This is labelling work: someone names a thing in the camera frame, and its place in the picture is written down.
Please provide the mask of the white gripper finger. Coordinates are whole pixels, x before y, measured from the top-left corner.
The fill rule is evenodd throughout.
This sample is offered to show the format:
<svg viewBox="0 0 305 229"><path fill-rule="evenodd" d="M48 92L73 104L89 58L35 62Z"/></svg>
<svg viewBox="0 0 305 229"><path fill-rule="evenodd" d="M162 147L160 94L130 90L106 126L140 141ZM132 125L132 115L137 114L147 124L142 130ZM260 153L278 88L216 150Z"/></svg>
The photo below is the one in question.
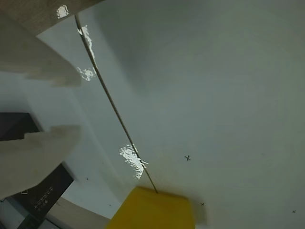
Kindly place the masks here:
<svg viewBox="0 0 305 229"><path fill-rule="evenodd" d="M0 197L41 183L81 139L79 125L52 126L48 132L26 133L23 139L0 143Z"/></svg>
<svg viewBox="0 0 305 229"><path fill-rule="evenodd" d="M56 87L81 85L71 63L6 14L0 15L0 70L50 81Z"/></svg>

